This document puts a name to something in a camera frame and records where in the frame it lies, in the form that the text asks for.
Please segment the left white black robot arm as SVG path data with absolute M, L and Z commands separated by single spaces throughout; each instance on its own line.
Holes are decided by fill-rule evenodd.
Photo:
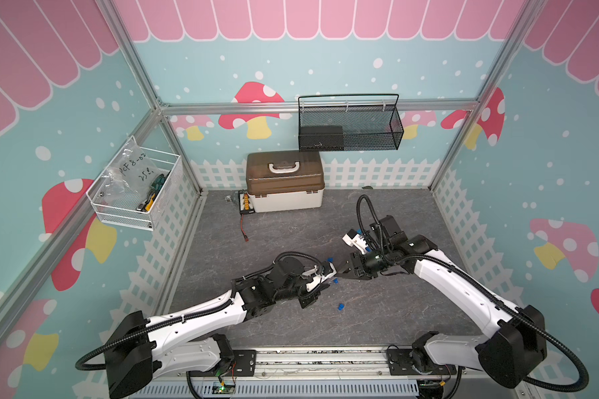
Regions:
M 336 275 L 334 264 L 297 251 L 279 254 L 264 269 L 231 281 L 230 289 L 188 309 L 152 317 L 124 317 L 105 344 L 80 357 L 78 371 L 106 373 L 108 396 L 125 398 L 168 372 L 223 372 L 233 360 L 219 329 L 267 314 L 278 302 L 311 306 Z

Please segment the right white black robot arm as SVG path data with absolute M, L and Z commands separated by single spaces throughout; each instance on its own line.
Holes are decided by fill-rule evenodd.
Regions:
M 479 328 L 479 336 L 451 336 L 426 332 L 412 345 L 417 369 L 429 364 L 454 365 L 485 372 L 502 387 L 515 388 L 525 382 L 553 392 L 584 390 L 589 372 L 582 360 L 545 329 L 542 313 L 529 305 L 517 306 L 495 294 L 454 264 L 439 247 L 421 234 L 408 237 L 390 215 L 377 216 L 369 196 L 357 199 L 355 212 L 368 206 L 373 218 L 369 226 L 359 221 L 365 246 L 352 254 L 338 272 L 341 279 L 371 280 L 387 269 L 400 267 L 405 274 L 427 282 L 451 300 Z M 577 370 L 577 380 L 557 384 L 537 380 L 534 369 L 554 346 Z

